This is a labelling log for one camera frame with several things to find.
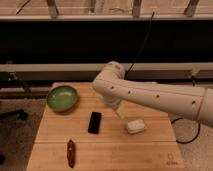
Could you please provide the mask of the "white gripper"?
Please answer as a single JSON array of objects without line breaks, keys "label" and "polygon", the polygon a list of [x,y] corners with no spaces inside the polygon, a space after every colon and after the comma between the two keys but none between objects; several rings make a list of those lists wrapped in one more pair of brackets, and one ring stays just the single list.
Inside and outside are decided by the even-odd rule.
[{"label": "white gripper", "polygon": [[122,100],[118,97],[102,94],[102,101],[103,103],[115,110],[115,113],[117,116],[121,119],[124,119],[126,116],[126,108],[125,104],[122,102]]}]

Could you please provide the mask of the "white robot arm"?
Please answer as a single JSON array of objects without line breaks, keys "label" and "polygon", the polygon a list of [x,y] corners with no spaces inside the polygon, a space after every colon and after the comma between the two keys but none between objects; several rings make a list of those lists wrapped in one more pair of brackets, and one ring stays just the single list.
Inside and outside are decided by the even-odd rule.
[{"label": "white robot arm", "polygon": [[124,76],[124,67],[111,61],[94,79],[93,89],[106,105],[117,108],[126,100],[213,127],[213,89],[128,81]]}]

